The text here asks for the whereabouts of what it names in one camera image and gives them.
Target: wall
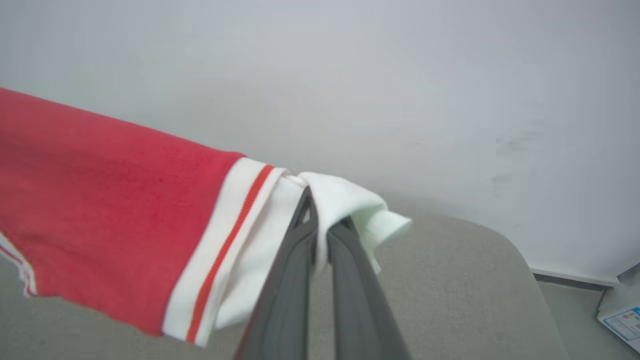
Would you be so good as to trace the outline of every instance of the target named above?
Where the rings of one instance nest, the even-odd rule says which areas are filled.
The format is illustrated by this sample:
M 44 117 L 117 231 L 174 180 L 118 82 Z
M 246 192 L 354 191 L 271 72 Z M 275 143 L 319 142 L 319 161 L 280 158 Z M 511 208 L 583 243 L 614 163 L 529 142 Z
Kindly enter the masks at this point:
M 639 16 L 637 0 L 4 0 L 0 86 L 345 176 L 610 283 L 640 262 Z

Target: floor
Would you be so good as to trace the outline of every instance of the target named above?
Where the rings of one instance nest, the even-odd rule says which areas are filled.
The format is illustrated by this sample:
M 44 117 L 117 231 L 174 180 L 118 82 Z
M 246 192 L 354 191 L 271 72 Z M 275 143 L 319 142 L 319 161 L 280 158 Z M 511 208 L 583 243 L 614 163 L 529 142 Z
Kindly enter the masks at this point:
M 538 281 L 573 360 L 637 360 L 640 354 L 596 320 L 599 289 Z

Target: folded white fabric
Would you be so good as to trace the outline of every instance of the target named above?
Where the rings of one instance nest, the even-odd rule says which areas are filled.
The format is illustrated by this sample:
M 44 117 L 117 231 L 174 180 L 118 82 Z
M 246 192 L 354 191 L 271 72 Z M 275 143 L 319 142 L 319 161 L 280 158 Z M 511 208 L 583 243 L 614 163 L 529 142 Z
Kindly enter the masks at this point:
M 242 322 L 251 315 L 306 186 L 311 188 L 319 222 L 314 276 L 327 265 L 326 233 L 343 218 L 353 219 L 376 273 L 380 266 L 374 249 L 406 231 L 411 224 L 411 219 L 389 211 L 379 195 L 341 177 L 313 172 L 298 177 L 283 175 L 236 259 L 216 317 L 217 329 Z

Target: blue and white label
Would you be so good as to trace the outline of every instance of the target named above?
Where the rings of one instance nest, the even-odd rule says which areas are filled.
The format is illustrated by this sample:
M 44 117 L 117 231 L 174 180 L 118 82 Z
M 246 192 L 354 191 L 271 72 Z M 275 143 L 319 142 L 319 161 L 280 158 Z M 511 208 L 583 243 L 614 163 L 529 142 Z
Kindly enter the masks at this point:
M 617 332 L 624 340 L 640 339 L 640 307 L 622 314 L 606 318 L 604 323 Z

